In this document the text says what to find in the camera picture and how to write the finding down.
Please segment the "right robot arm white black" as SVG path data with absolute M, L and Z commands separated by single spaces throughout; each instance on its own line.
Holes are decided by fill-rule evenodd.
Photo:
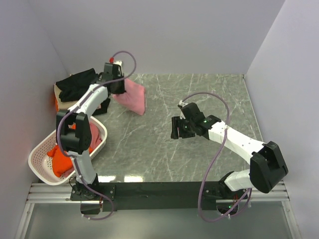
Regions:
M 279 146 L 270 141 L 254 140 L 226 125 L 221 119 L 209 115 L 198 121 L 172 117 L 172 139 L 196 135 L 223 144 L 249 165 L 248 170 L 230 172 L 219 184 L 227 192 L 255 188 L 267 194 L 288 174 L 288 168 Z

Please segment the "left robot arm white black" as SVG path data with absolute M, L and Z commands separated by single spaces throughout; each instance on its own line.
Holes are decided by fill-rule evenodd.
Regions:
M 92 197 L 99 191 L 98 176 L 90 158 L 92 141 L 90 118 L 112 93 L 124 92 L 121 62 L 110 62 L 95 75 L 85 93 L 70 108 L 59 110 L 56 116 L 56 141 L 62 153 L 72 161 L 76 174 L 76 192 Z

